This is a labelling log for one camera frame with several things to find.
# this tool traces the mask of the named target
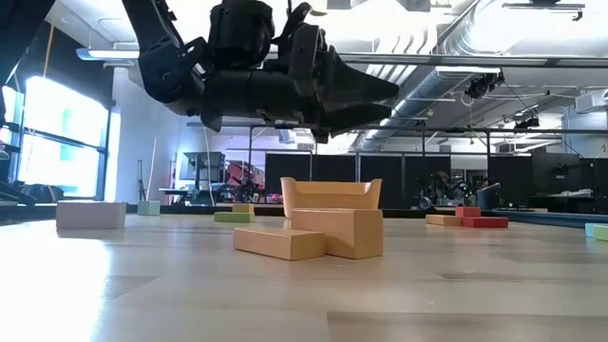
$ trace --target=wooden floor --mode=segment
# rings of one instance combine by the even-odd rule
[[[578,229],[385,219],[382,257],[290,262],[208,216],[127,226],[0,227],[0,341],[608,340],[608,243]]]

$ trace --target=ceiling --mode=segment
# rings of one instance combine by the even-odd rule
[[[368,0],[350,10],[327,10],[323,17],[311,17],[308,22],[318,24],[328,32],[328,40],[341,52],[430,53],[437,37],[473,0],[431,0],[450,9],[434,9],[431,13],[407,12],[397,0]],[[485,15],[475,22],[475,42],[479,47],[494,48],[503,55],[575,55],[606,56],[608,54],[608,12],[605,0],[584,1],[587,9],[578,22],[572,13],[550,11],[520,11],[502,9],[505,1],[482,0]],[[582,1],[562,0],[562,3]],[[185,41],[207,36],[208,13],[219,1],[167,0],[178,17],[176,28]],[[267,0],[274,9],[275,26],[280,30],[286,20],[286,0]],[[326,10],[327,1],[309,1],[316,10]],[[57,0],[49,15],[55,24],[74,39],[92,48],[107,48],[120,44],[121,48],[137,48],[137,40],[126,17],[121,0]],[[358,66],[369,74],[402,85],[407,91],[415,77],[408,78],[413,66]],[[511,89],[497,88],[492,99],[476,101],[472,106],[461,102],[465,85],[458,86],[446,99],[452,103],[434,104],[432,116],[425,111],[428,126],[498,126],[504,118],[513,118],[523,104],[513,96],[522,97],[526,105],[544,104],[544,115],[559,120],[562,105],[570,105],[571,98],[581,87],[608,87],[608,70],[578,69],[505,69]],[[552,96],[539,95],[550,90]],[[224,134],[248,134],[248,129],[230,128]]]

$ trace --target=yellow block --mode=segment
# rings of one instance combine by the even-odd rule
[[[292,228],[324,233],[325,253],[360,259],[384,252],[382,211],[370,209],[294,209]]]
[[[325,255],[325,236],[290,229],[237,228],[235,249],[286,260]]]
[[[427,215],[427,224],[435,224],[450,227],[459,227],[460,218],[449,215]]]
[[[234,203],[232,205],[233,213],[254,213],[254,205],[248,203]]]

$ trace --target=tan block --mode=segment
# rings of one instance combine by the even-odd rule
[[[427,224],[459,227],[461,218],[449,215],[427,215]]]
[[[59,201],[57,229],[123,229],[126,203]]]
[[[324,233],[325,253],[353,259],[379,257],[384,252],[381,210],[294,209],[292,228]]]
[[[248,203],[234,203],[232,205],[233,213],[254,213],[255,206],[253,204]]]
[[[316,232],[291,229],[237,228],[235,249],[286,260],[301,260],[325,255],[325,236]]]

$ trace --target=ceiling pipe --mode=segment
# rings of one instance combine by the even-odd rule
[[[469,33],[474,26],[475,12],[478,6],[486,6],[492,0],[475,0],[472,2],[465,12],[448,28],[449,34],[443,37],[440,36],[440,41],[434,49],[433,54],[447,55],[470,55],[472,48],[469,43]],[[396,106],[392,110],[389,119],[384,120],[381,125],[384,126],[403,126],[408,125],[408,122],[399,120],[400,118],[411,118],[419,116],[425,110],[429,109],[435,103],[425,103],[419,101],[411,101],[410,99],[424,98],[444,98],[455,87],[466,82],[471,73],[465,72],[442,72],[436,67],[433,67],[430,72],[422,78],[408,93],[404,94],[401,101],[396,102]],[[370,130],[360,136],[358,141],[359,147],[363,149],[378,150],[382,147],[383,140],[393,136],[396,130]]]

